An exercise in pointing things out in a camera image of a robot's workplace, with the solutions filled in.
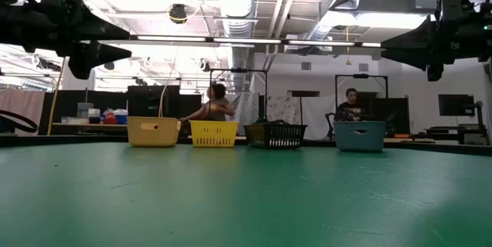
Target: green table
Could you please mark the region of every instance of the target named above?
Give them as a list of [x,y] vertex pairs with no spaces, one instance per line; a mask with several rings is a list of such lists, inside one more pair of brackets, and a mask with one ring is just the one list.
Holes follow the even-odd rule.
[[0,149],[0,246],[490,246],[492,158]]

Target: blue plastic bin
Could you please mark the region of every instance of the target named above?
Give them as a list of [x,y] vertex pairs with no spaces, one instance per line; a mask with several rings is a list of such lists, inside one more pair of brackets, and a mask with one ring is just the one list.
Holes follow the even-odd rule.
[[383,151],[386,122],[335,122],[334,130],[340,151]]

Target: woman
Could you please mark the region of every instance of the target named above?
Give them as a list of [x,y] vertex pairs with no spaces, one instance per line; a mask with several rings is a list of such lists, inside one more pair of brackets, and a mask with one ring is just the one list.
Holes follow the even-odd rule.
[[207,90],[207,96],[210,101],[203,105],[199,110],[180,120],[213,120],[225,121],[225,115],[234,116],[235,111],[225,97],[225,86],[222,84],[213,84]]

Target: ceiling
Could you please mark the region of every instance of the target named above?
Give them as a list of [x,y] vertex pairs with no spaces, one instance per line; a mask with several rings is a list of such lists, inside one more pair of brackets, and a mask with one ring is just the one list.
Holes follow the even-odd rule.
[[[281,37],[298,35],[308,32],[318,19],[318,2],[320,0],[294,0],[288,18],[281,30]],[[215,16],[221,16],[219,0],[85,0],[91,11],[121,28],[127,29],[133,35],[211,35],[224,36],[220,21]],[[173,4],[185,4],[185,10],[190,17],[186,24],[176,25],[168,17],[168,11]],[[254,27],[254,37],[265,37],[273,15],[275,0],[255,0],[255,18],[258,20]],[[348,39],[366,42],[381,42],[387,38],[399,35],[408,29],[378,28],[367,26],[351,26],[348,29]],[[329,36],[336,40],[346,40],[345,30],[333,29]],[[97,78],[96,88],[100,90],[124,91],[126,86],[134,85],[132,78],[136,75],[148,76],[149,83],[163,84],[166,78],[182,77],[205,80],[204,73],[198,63],[211,63],[212,67],[227,68],[229,47],[189,47],[163,45],[119,45],[132,50],[133,57],[115,63],[115,70],[109,71],[104,67],[96,69],[98,76],[116,78]],[[345,48],[336,48],[336,53],[346,53]],[[39,62],[46,60],[54,65],[61,65],[62,58],[54,52],[37,50],[36,55],[26,54],[18,46],[0,45],[0,68],[4,73],[49,74],[56,76],[58,71],[46,69]],[[0,86],[16,86],[24,88],[47,88],[51,90],[53,78],[41,77],[0,77]],[[187,85],[189,92],[204,90],[206,82],[195,82]]]

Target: metal frame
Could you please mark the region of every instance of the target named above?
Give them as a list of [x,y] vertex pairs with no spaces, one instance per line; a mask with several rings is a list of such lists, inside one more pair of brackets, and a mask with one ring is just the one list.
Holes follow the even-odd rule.
[[352,78],[383,78],[384,87],[386,91],[386,98],[389,98],[388,87],[387,87],[387,76],[386,75],[366,75],[366,74],[353,74],[353,75],[335,75],[335,107],[338,108],[338,78],[339,77],[352,77]]
[[[268,71],[267,70],[257,70],[257,69],[246,69],[246,68],[210,68],[210,88],[212,87],[212,73],[214,71],[229,71],[230,73],[247,73],[247,72],[250,72],[250,73],[253,73],[253,72],[261,72],[261,73],[264,73],[264,95],[265,95],[265,98],[264,98],[264,115],[266,117],[267,115],[267,104],[268,104],[268,96],[267,96],[267,92],[268,92]],[[211,112],[211,102],[210,100],[208,101],[208,114],[210,115],[210,112]]]

